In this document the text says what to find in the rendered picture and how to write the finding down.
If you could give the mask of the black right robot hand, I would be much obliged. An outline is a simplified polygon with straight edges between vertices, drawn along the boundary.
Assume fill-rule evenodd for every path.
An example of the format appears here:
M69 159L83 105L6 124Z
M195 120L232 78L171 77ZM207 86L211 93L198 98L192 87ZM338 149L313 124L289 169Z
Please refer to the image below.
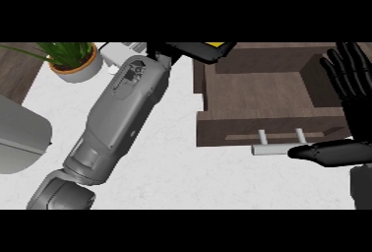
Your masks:
M338 42L320 64L341 101L353 139L292 148L288 157L323 167L372 163L372 62L356 42Z

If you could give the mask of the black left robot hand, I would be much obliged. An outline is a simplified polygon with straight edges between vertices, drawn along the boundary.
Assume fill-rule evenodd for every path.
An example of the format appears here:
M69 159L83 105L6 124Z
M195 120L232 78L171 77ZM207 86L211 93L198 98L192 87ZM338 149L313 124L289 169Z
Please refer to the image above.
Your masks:
M235 42L221 42L213 45L210 42L149 42L146 55L157 59L161 55L176 63L182 56L188 56L205 64L214 64L226 57L236 46Z

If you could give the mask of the open brown wooden drawer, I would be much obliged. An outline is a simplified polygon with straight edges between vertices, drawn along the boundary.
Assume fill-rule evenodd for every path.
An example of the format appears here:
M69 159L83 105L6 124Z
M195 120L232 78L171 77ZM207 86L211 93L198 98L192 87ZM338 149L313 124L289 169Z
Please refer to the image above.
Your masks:
M216 64L195 62L202 111L341 108L320 65L332 48L332 42L241 42Z

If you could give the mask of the brown wooden drawer front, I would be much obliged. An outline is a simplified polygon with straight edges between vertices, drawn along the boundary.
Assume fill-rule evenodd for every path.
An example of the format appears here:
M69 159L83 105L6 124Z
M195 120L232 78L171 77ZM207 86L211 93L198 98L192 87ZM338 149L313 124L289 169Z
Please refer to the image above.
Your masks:
M350 136L340 107L199 111L196 146L257 145L260 130L266 133L269 144L292 144L298 142L297 128L303 129L309 143Z

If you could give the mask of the white object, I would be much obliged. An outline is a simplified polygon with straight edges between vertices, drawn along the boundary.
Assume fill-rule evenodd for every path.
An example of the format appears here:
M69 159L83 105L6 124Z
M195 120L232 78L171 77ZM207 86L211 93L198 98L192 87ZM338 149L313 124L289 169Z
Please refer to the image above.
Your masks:
M106 42L100 48L100 55L109 67L109 73L117 74L123 63L131 56L146 55L145 42Z

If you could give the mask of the green plant in white pot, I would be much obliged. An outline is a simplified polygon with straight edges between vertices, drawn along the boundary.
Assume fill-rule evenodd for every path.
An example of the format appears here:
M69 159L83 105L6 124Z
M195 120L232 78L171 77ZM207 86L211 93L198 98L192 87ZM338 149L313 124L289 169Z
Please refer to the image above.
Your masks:
M96 76L103 66L103 58L93 42L38 42L37 46L37 51L46 56L7 45L3 45L3 48L43 60L69 84L83 83Z

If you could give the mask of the brown wooden board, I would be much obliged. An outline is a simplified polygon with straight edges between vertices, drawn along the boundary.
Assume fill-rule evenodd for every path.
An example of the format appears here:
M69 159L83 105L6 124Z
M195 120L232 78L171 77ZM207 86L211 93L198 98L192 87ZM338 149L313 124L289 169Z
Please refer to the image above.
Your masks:
M46 56L34 42L0 42L0 95L22 103L44 61L3 45Z

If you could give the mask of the grey rounded appliance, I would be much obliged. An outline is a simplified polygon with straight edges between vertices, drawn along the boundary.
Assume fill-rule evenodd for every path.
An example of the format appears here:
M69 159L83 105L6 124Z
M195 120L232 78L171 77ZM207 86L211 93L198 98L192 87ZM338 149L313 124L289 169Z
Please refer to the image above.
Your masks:
M0 174L13 174L35 163L50 138L47 119L0 95Z

